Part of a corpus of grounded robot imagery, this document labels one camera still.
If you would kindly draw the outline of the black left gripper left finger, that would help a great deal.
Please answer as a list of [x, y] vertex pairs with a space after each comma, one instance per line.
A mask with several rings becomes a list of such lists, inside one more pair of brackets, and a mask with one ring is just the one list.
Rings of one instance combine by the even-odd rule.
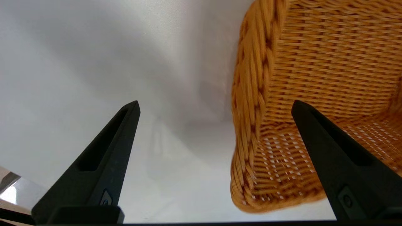
[[122, 222], [118, 207], [140, 117], [123, 106], [33, 207], [37, 224]]

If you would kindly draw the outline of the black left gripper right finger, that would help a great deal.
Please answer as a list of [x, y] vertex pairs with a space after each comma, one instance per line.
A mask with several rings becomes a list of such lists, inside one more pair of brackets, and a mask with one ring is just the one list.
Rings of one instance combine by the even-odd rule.
[[291, 114], [337, 220], [401, 220], [401, 176], [313, 106]]

